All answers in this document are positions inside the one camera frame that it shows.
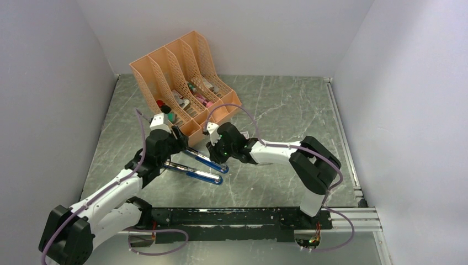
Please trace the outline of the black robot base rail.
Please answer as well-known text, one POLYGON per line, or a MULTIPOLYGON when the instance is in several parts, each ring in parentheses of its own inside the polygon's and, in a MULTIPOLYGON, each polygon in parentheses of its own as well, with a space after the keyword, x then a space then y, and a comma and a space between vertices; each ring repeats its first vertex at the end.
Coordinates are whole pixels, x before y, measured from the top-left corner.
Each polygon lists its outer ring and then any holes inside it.
POLYGON ((276 240, 296 242, 296 230, 332 228, 331 214, 320 210, 314 217, 297 206, 266 208, 164 208, 143 199, 127 200, 142 215, 138 231, 156 229, 146 238, 155 244, 189 241, 276 240), (187 236, 179 233, 182 230, 187 236))

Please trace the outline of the blue metal stapler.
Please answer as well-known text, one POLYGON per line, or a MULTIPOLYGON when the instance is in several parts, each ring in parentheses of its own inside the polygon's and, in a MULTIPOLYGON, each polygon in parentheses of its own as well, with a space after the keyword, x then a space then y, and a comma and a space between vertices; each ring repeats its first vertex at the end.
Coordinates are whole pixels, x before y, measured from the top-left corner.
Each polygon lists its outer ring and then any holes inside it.
POLYGON ((214 185, 221 185, 223 183, 224 179, 222 175, 229 172, 228 165, 215 163, 211 161, 207 155, 191 147, 183 151, 183 153, 191 160, 196 161, 199 165, 203 165, 203 168, 172 162, 172 160, 169 159, 163 164, 164 169, 179 172, 187 177, 214 185))

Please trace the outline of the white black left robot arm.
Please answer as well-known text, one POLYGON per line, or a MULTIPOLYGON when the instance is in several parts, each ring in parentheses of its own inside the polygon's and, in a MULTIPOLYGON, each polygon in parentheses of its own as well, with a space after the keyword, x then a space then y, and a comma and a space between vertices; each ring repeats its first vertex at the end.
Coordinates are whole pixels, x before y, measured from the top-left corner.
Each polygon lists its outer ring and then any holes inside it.
POLYGON ((152 205, 136 194, 161 174, 173 154, 186 150, 188 142, 177 126, 158 125, 109 183, 78 203, 52 209, 39 243, 41 264, 84 264, 118 232, 152 227, 152 205))

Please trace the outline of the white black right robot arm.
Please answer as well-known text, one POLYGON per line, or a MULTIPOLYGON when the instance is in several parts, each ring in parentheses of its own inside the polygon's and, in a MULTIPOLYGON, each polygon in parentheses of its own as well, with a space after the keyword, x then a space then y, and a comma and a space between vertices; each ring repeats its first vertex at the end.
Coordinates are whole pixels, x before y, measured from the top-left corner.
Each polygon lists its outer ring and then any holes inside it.
POLYGON ((318 223, 318 212, 339 175, 341 163, 316 138, 306 136, 290 143, 248 139, 229 122, 222 125, 209 122, 204 134, 210 138, 206 147, 213 162, 225 163, 232 158, 253 165, 273 163, 292 168, 306 188, 298 222, 306 229, 318 223))

